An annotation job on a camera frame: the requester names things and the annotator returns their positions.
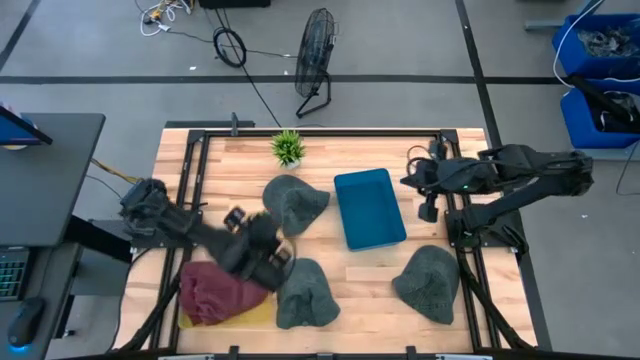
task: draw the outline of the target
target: potted plant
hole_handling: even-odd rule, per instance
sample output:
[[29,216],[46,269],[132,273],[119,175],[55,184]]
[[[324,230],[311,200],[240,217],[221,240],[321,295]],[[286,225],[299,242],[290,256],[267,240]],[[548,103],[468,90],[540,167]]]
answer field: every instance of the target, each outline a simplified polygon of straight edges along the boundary
[[302,138],[295,130],[283,130],[273,137],[271,143],[273,155],[280,161],[280,166],[289,170],[300,166],[300,159],[304,156]]

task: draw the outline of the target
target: wooden table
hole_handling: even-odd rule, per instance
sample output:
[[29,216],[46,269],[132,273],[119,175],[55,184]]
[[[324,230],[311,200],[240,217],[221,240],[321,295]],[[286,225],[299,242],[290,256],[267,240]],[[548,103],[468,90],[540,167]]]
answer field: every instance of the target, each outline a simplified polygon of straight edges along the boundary
[[[463,156],[476,156],[487,144],[482,129],[457,129]],[[175,200],[189,129],[166,129],[158,149],[153,177],[164,181]],[[424,202],[414,189],[400,184],[405,176],[407,149],[427,144],[425,137],[305,137],[307,156],[295,170],[280,168],[270,152],[269,137],[216,137],[209,144],[202,201],[206,222],[221,226],[227,212],[238,205],[247,212],[263,209],[262,191],[273,177],[289,173],[319,190],[331,193],[328,208],[296,240],[298,256],[315,259],[324,269],[340,316],[322,328],[281,330],[273,322],[257,325],[218,325],[183,329],[179,353],[226,353],[239,345],[242,353],[403,353],[415,345],[419,353],[472,351],[461,287],[454,303],[454,322],[430,321],[400,301],[391,280],[400,274],[421,246],[449,246],[442,216],[446,202],[438,200],[441,221],[426,223],[417,217]],[[420,156],[416,149],[411,156]],[[386,168],[392,177],[407,240],[391,247],[350,252],[344,240],[333,178],[337,174]],[[186,196],[191,199],[195,174]],[[475,198],[489,201],[491,197]],[[536,339],[515,256],[506,248],[482,250],[493,300],[520,336]],[[196,251],[193,259],[206,259]],[[140,327],[155,305],[164,250],[153,250],[131,270],[122,302],[116,347]],[[167,314],[172,314],[170,305]],[[483,344],[489,346],[484,312],[475,301]],[[165,316],[161,344],[168,339],[170,316]]]

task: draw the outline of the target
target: fan stand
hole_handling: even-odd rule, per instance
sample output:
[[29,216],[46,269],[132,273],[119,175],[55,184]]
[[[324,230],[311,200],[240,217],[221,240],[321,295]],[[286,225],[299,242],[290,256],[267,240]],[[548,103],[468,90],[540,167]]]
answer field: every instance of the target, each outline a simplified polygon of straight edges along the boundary
[[318,96],[320,94],[316,91],[315,93],[309,95],[307,97],[307,100],[305,100],[302,103],[302,105],[300,105],[300,107],[298,108],[298,111],[296,111],[296,115],[298,116],[298,119],[302,119],[303,116],[309,113],[312,113],[316,110],[322,109],[323,107],[329,105],[329,103],[331,102],[331,75],[329,75],[329,73],[325,71],[323,74],[323,78],[326,79],[326,82],[327,82],[327,100],[323,104],[320,104],[312,109],[302,111],[302,109],[307,105],[309,100],[311,100],[314,96]]

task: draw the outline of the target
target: computer mouse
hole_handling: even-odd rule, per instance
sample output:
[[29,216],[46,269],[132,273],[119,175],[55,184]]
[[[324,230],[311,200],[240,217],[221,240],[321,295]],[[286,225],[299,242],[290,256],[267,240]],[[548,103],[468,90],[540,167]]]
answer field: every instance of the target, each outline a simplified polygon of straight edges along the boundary
[[39,297],[22,301],[18,313],[7,331],[9,345],[19,348],[31,344],[36,337],[44,306],[44,299]]

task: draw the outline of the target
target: keyboard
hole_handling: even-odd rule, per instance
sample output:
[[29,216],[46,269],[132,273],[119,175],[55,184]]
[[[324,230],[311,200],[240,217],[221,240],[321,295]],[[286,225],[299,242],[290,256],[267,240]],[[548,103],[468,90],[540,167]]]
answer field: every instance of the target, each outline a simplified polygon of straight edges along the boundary
[[0,248],[0,302],[22,300],[32,263],[28,248]]

